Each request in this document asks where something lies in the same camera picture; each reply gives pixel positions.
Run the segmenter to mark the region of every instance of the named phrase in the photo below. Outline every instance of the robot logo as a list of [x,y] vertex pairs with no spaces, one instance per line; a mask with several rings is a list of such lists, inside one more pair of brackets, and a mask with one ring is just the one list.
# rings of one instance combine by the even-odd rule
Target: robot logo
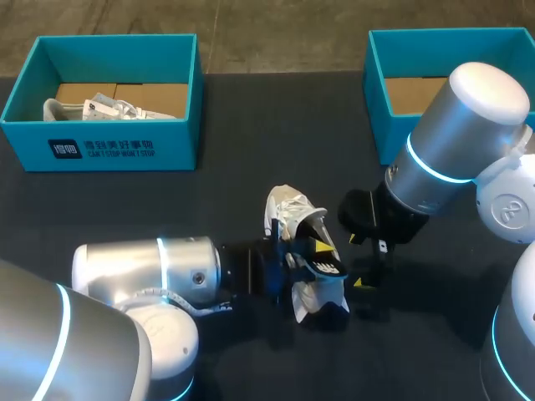
[[521,210],[522,205],[514,200],[513,202],[509,203],[508,206],[502,208],[502,221],[507,224],[515,217],[515,214]]
[[523,228],[529,222],[529,209],[518,196],[503,194],[492,202],[496,222],[509,229]]

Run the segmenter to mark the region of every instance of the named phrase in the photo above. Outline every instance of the screw hole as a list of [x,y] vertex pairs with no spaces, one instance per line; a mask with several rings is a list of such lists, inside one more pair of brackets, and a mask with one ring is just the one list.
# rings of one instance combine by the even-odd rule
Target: screw hole
[[202,284],[204,282],[204,274],[202,273],[196,273],[193,276],[193,282],[197,285]]

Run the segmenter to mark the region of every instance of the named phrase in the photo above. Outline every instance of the cyan led ring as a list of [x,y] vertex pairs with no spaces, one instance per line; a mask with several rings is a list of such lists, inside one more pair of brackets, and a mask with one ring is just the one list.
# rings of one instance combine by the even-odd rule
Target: cyan led ring
[[517,393],[520,394],[522,398],[524,398],[526,401],[532,401],[524,392],[517,386],[517,384],[512,380],[511,376],[509,376],[509,373],[503,366],[502,360],[500,359],[500,354],[498,353],[498,348],[496,346],[496,339],[494,335],[494,326],[496,323],[496,315],[498,314],[498,308],[496,308],[496,311],[494,312],[494,318],[492,319],[492,346],[494,347],[494,353],[496,354],[496,360],[498,361],[498,364],[500,365],[500,368],[502,368],[502,372],[509,381],[509,383],[512,385],[512,387],[517,390]]
[[43,381],[37,389],[37,393],[32,398],[32,401],[43,401],[44,396],[46,395],[54,376],[58,371],[59,363],[61,358],[64,355],[65,346],[67,345],[67,337],[69,336],[70,328],[70,300],[69,294],[67,291],[61,287],[59,284],[56,284],[59,288],[59,293],[61,294],[61,300],[63,303],[63,316],[61,318],[61,328],[59,329],[58,343],[56,344],[56,349],[53,352],[52,359],[48,366],[46,374],[44,374]]
[[427,171],[429,174],[433,175],[434,177],[446,181],[451,182],[453,184],[465,184],[467,182],[470,182],[471,180],[458,180],[457,178],[450,178],[446,175],[443,175],[437,171],[434,171],[430,166],[428,166],[426,163],[423,162],[422,159],[418,157],[414,149],[412,149],[412,145],[410,144],[410,134],[407,137],[407,150],[409,151],[409,154],[412,156],[412,158],[415,160],[415,162],[425,171]]

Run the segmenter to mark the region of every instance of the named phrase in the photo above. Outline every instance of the glowing blue light ring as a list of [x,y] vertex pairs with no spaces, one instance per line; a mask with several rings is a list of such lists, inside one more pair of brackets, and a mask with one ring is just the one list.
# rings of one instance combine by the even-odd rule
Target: glowing blue light ring
[[169,257],[167,256],[167,250],[163,240],[156,238],[156,243],[158,244],[158,253],[160,253],[161,287],[166,290],[168,287],[167,271],[169,270]]
[[498,364],[500,365],[500,368],[502,368],[503,374],[505,374],[505,377],[507,380],[509,380],[509,383],[513,386],[515,390],[517,390],[517,393],[520,394],[522,398],[524,398],[526,401],[531,401],[530,398],[527,397],[526,394],[517,386],[515,382],[512,381],[511,376],[509,376],[509,373],[507,373],[507,370],[503,366],[502,360],[500,359],[500,355],[498,354],[498,349],[496,347],[496,340],[494,338],[494,323],[496,321],[496,315],[498,314],[498,308],[496,308],[496,311],[494,312],[494,318],[492,319],[492,346],[494,347],[494,353],[496,354],[496,359],[498,361]]
[[190,381],[190,384],[187,386],[187,388],[182,392],[181,395],[179,395],[178,397],[172,399],[171,401],[178,401],[179,399],[181,399],[182,397],[184,397],[188,391],[190,391],[190,388],[191,386],[193,385],[193,378],[191,378],[191,381]]
[[410,134],[409,136],[407,137],[407,150],[409,151],[410,155],[412,156],[412,158],[415,160],[416,163],[418,163],[418,165],[424,169],[425,171],[427,171],[429,174],[433,175],[434,177],[440,179],[440,180],[443,180],[443,181],[446,181],[446,182],[451,182],[453,184],[465,184],[467,182],[470,182],[471,180],[458,180],[457,178],[450,178],[450,177],[446,177],[445,175],[442,175],[441,173],[438,173],[436,171],[434,171],[430,166],[428,166],[426,163],[423,162],[422,159],[420,159],[414,149],[412,149],[412,145],[410,144]]
[[69,294],[63,287],[59,284],[56,284],[61,293],[61,299],[64,306],[64,314],[61,318],[61,328],[59,329],[58,343],[56,344],[56,349],[53,352],[52,359],[48,366],[46,374],[44,374],[43,381],[37,389],[37,393],[32,398],[32,401],[43,401],[44,396],[46,395],[54,376],[58,371],[59,363],[61,362],[61,357],[64,355],[65,346],[67,345],[67,337],[69,336],[70,328],[70,300]]

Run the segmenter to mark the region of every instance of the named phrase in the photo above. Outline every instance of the shoe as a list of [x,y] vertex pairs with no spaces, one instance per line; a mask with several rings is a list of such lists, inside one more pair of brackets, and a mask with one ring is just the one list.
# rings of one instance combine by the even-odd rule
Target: shoe
[[[313,237],[331,247],[333,250],[322,252],[321,265],[325,270],[340,266],[340,257],[333,240],[324,224],[327,210],[315,208],[308,198],[289,185],[275,186],[267,197],[264,215],[266,236],[271,235],[271,221],[279,221],[279,235],[284,241],[299,237]],[[290,268],[300,263],[296,255],[286,255]],[[300,323],[308,314],[318,313],[327,304],[334,304],[338,309],[349,313],[349,306],[344,297],[344,277],[325,279],[316,277],[313,282],[296,282],[292,286],[292,304],[296,320]]]
[[84,104],[63,104],[48,99],[43,105],[43,121],[95,121],[99,119],[174,119],[172,115],[134,107],[124,100],[96,94]]

